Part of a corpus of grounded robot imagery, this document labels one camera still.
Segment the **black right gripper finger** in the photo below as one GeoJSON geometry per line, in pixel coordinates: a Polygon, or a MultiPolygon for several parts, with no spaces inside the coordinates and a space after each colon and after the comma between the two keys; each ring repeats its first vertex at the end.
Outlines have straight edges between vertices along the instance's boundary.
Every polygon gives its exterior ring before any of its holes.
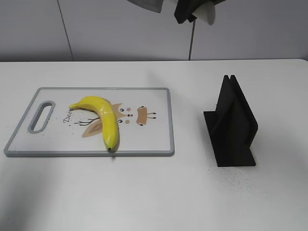
{"type": "Polygon", "coordinates": [[[200,6],[211,2],[210,0],[178,0],[174,16],[178,22],[178,24],[183,24],[186,20],[190,23],[197,19],[196,16],[193,15],[200,6]]]}

